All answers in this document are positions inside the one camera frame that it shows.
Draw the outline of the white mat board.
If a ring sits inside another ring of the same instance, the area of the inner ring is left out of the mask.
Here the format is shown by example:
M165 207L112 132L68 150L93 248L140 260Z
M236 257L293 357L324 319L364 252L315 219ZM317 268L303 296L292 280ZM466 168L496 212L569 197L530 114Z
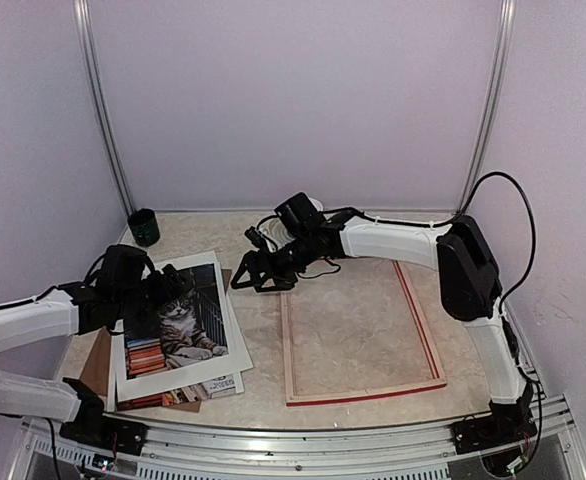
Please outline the white mat board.
M176 268L187 268L205 263L213 263L216 266L217 282L221 300L222 316L229 339L229 353L221 358L204 361L194 366L180 368L167 373L153 375L135 380L128 380L125 372L124 360L124 327L129 322L145 320L153 310L149 308L147 298L142 289L142 281L153 271L161 270L167 264L173 264ZM109 398L117 393L122 400L133 399L138 396L147 396L154 393L177 389L182 386L192 385L206 380L232 373L240 373L252 368L253 363L248 354L246 345L239 331L239 326L231 308L230 298L227 294L227 281L223 276L221 265L214 252L204 252L196 255L176 258L170 261L160 262L150 266L142 274L142 279L135 296L138 304L133 313L119 321L116 325L116 336L111 344L111 380L109 385Z

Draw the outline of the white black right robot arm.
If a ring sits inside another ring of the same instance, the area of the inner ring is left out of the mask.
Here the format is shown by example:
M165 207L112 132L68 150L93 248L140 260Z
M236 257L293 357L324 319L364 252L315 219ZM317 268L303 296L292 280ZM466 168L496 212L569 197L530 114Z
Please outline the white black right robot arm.
M289 291L317 260L372 257L426 266L439 275L444 311L469 332L489 387L490 414L459 423L496 444L538 433L531 403L539 391L523 370L514 330L505 318L499 266L477 222L458 213L440 223L372 217L354 207L318 210L300 192L275 208L291 239L279 246L257 227L246 230L253 250L232 277L234 289Z

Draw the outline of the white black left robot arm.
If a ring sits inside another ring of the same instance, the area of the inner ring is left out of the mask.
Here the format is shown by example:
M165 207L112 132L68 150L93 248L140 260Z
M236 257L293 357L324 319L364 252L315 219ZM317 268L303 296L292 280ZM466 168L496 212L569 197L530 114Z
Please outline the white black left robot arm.
M101 329L115 334L124 320L145 324L186 290L187 281L174 266L156 268L144 250L111 245L82 280L0 304L0 353ZM103 401L76 379L48 381L0 370L0 415L57 420L94 445L113 434Z

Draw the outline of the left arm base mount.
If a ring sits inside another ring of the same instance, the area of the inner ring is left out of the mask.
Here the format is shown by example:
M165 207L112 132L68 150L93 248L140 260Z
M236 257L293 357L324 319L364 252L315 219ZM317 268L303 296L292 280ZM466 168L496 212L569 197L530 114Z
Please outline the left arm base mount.
M60 435L87 446L109 450L113 454L140 456L148 426L144 423L105 416L101 411L79 413L60 427Z

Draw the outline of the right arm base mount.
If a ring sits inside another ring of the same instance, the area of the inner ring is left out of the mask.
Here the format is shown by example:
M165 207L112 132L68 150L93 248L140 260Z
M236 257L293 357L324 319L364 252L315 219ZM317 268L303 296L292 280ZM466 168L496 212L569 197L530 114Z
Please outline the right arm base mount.
M532 419L515 425L505 417L489 415L465 417L451 425L455 451L458 455L500 447L534 437L538 432Z

